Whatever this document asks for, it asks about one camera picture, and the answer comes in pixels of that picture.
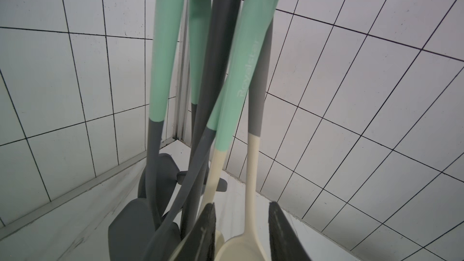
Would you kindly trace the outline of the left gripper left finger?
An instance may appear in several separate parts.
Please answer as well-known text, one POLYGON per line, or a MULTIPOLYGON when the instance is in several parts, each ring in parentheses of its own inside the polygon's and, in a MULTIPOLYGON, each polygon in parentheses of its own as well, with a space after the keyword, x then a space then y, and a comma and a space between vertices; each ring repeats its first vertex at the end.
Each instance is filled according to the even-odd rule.
POLYGON ((174 261, 213 261, 215 258, 216 210, 214 203, 204 207, 185 243, 173 255, 174 261))

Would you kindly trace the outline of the cream spatula green handle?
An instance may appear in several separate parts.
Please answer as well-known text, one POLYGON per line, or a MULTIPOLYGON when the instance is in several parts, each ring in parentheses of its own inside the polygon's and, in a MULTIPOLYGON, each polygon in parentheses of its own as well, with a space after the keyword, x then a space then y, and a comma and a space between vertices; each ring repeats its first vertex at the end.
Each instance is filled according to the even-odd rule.
MULTIPOLYGON (((215 139, 211 145, 214 148, 214 153, 200 207, 201 213, 207 204, 213 203, 227 149, 240 118, 239 110, 249 97, 250 83, 263 47, 266 32, 271 21, 273 21, 278 1, 245 0, 236 24, 232 55, 230 57, 230 69, 225 81, 228 85, 221 106, 215 139)), ((216 249, 221 247, 225 241, 218 231, 216 231, 215 239, 216 256, 216 249)), ((184 240, 180 242, 170 256, 172 261, 173 255, 177 255, 183 243, 185 243, 184 240)))

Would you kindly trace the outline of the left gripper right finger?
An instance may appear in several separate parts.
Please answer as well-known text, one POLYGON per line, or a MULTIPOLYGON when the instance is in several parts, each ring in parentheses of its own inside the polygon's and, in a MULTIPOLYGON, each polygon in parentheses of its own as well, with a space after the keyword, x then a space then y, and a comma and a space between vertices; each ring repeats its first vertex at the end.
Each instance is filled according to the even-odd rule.
POLYGON ((269 244, 272 261, 311 261, 279 204, 269 203, 269 244))

